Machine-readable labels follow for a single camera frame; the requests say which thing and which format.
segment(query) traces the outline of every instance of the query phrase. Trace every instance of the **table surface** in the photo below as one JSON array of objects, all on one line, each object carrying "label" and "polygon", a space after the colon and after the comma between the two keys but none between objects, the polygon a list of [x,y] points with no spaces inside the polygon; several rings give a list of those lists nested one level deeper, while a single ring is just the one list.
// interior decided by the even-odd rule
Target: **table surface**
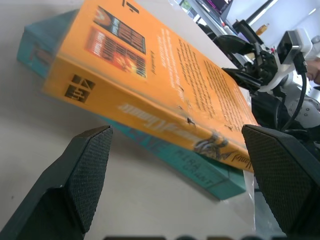
[{"label": "table surface", "polygon": [[[25,25],[75,9],[79,2],[0,1],[0,229],[72,137],[106,124],[90,112],[43,94],[43,79],[16,61]],[[214,63],[234,67],[175,2],[137,2]],[[252,179],[251,173],[246,174],[251,191]],[[239,239],[254,233],[250,196],[247,192],[219,202],[115,130],[103,191],[85,238],[162,235],[172,239],[184,234]]]}]

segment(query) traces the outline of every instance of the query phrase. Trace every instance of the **publisher logo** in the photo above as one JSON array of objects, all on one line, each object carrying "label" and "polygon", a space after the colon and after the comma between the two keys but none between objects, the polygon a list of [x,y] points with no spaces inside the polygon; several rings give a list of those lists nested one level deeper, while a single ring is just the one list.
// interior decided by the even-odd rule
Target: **publisher logo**
[{"label": "publisher logo", "polygon": [[90,91],[96,84],[78,75],[73,76],[72,82],[75,85],[70,84],[64,96],[81,103],[85,103],[90,94]]}]

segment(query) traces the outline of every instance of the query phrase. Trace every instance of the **person's hand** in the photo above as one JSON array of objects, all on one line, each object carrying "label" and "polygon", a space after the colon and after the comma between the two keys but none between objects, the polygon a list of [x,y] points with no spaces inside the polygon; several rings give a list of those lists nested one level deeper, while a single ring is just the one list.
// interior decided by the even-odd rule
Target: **person's hand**
[{"label": "person's hand", "polygon": [[320,85],[320,58],[316,58],[312,61],[307,61],[307,74],[306,76],[310,81],[314,81]]}]

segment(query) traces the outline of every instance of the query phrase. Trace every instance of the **book illustration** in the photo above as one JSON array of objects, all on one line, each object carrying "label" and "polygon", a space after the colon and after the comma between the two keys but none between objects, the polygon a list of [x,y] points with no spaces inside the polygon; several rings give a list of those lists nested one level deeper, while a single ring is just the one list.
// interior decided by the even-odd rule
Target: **book illustration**
[{"label": "book illustration", "polygon": [[147,77],[145,59],[94,27],[91,29],[86,49],[124,72]]},{"label": "book illustration", "polygon": [[218,139],[219,136],[217,134],[212,134],[209,139],[199,141],[193,151],[217,161],[226,160],[233,152],[221,153],[220,149],[226,147],[229,141],[223,138],[222,141],[218,143]]},{"label": "book illustration", "polygon": [[93,22],[141,53],[146,54],[146,39],[102,7],[99,6],[96,10]]}]

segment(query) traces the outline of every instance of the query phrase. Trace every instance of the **book cover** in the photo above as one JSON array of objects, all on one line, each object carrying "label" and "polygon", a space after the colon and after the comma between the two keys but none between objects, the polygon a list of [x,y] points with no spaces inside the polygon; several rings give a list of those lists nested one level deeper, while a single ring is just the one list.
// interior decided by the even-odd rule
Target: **book cover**
[{"label": "book cover", "polygon": [[257,124],[235,81],[132,0],[86,0],[52,63],[48,94],[252,172]]}]

